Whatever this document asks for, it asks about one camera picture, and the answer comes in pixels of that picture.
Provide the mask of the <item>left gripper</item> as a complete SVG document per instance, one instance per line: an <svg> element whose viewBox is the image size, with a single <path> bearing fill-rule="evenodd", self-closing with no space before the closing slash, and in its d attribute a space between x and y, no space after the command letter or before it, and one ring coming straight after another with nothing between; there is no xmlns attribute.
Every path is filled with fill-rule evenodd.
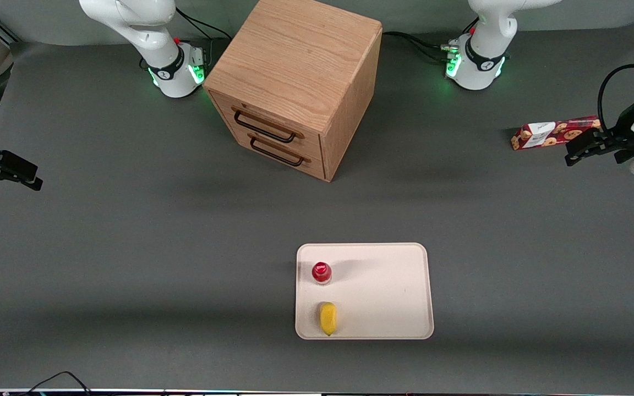
<svg viewBox="0 0 634 396"><path fill-rule="evenodd" d="M616 125L609 128L598 109L601 129L589 129L566 144L565 163L568 167L590 156L614 154L616 163L622 164L634 158L634 103L618 117Z"/></svg>

